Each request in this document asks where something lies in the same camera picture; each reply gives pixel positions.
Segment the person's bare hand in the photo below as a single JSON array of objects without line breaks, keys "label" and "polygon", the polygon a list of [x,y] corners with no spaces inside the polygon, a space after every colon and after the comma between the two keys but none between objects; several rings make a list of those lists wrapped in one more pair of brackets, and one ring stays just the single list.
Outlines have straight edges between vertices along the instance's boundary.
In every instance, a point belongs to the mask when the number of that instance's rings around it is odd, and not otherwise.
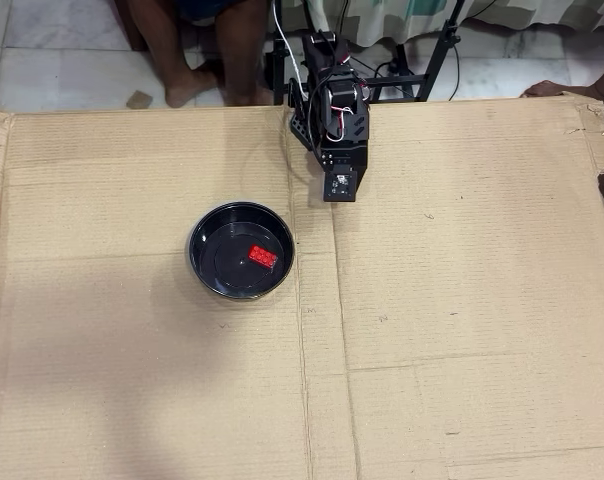
[{"label": "person's bare hand", "polygon": [[593,86],[562,85],[551,82],[549,80],[544,80],[530,86],[520,95],[520,97],[552,97],[560,96],[565,93],[581,95],[584,97],[594,98],[596,100],[602,99],[602,97],[597,93],[596,89]]}]

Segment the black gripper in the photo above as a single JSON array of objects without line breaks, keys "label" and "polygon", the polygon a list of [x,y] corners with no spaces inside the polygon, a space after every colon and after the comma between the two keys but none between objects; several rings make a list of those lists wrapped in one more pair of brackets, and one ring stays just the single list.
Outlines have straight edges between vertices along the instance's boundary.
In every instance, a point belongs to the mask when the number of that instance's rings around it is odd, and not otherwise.
[{"label": "black gripper", "polygon": [[356,194],[367,169],[367,144],[321,149],[318,163],[324,172],[324,194]]}]

